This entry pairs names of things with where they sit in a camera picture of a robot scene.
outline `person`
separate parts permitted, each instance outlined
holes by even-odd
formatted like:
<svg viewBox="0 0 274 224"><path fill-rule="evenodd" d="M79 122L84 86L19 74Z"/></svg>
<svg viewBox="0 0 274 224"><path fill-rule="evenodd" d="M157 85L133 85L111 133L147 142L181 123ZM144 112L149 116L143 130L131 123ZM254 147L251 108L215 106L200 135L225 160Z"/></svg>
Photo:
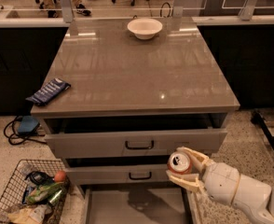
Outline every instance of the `person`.
<svg viewBox="0 0 274 224"><path fill-rule="evenodd" d="M48 11L48 17L49 18L57 18L58 14L56 10L54 9L54 3L52 0L43 0L44 1L44 9ZM82 0L72 0L75 7L76 12L83 15L83 16L89 16L90 11L85 8L85 6L82 4Z"/></svg>

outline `black wire basket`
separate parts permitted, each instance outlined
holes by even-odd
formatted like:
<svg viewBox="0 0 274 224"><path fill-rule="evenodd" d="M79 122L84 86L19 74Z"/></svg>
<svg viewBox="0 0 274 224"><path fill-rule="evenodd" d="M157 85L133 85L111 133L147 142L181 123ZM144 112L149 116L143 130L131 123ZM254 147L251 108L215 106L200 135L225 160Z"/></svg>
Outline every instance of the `black wire basket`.
<svg viewBox="0 0 274 224"><path fill-rule="evenodd" d="M28 186L24 174L21 172L19 168L23 164L30 164L36 170L44 172L49 176L54 176L58 171L64 169L62 161L20 160L17 167L14 170L12 177L9 179L7 183L5 191L3 192L0 198L0 223L10 223L6 215L7 209L14 204L22 203L24 191ZM64 188L68 190L70 186L69 180L67 179L63 185ZM51 217L45 218L43 224L60 223L65 198L66 193L64 193L64 195L61 196L59 202L53 208Z"/></svg>

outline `white bowl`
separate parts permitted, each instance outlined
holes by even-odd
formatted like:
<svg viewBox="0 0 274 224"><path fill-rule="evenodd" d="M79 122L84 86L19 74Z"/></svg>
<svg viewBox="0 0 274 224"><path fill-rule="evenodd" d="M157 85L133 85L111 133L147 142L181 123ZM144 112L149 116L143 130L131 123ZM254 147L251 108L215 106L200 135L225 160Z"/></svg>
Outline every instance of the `white bowl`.
<svg viewBox="0 0 274 224"><path fill-rule="evenodd" d="M142 40L153 38L162 28L163 24L154 19L134 19L128 24L129 31Z"/></svg>

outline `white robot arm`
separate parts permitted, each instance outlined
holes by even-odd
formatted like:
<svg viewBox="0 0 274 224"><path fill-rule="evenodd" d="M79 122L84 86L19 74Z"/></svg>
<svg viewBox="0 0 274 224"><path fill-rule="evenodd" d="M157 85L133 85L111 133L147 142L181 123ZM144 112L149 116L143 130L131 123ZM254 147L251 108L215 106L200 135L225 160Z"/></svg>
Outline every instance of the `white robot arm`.
<svg viewBox="0 0 274 224"><path fill-rule="evenodd" d="M274 186L242 175L236 168L216 163L190 148L179 147L177 151L190 158L203 174L202 181L199 175L176 174L173 169L166 171L170 181L191 191L206 191L212 201L241 210L254 224L274 224Z"/></svg>

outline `black handle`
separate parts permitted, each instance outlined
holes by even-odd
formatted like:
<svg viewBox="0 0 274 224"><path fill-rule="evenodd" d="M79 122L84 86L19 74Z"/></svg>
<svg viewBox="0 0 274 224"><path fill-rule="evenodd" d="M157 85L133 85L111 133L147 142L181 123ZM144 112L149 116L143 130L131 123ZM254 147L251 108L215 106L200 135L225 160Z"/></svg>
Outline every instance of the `black handle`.
<svg viewBox="0 0 274 224"><path fill-rule="evenodd" d="M152 149L154 147L154 145L155 145L154 140L152 140L150 142L150 146L148 146L148 147L130 147L129 146L129 141L125 142L126 149L129 149L129 150Z"/></svg>
<svg viewBox="0 0 274 224"><path fill-rule="evenodd" d="M149 172L148 173L148 176L145 176L145 177L132 177L132 174L131 173L129 173L129 179L130 180L147 180L147 179L150 179L150 178L152 178L152 172Z"/></svg>

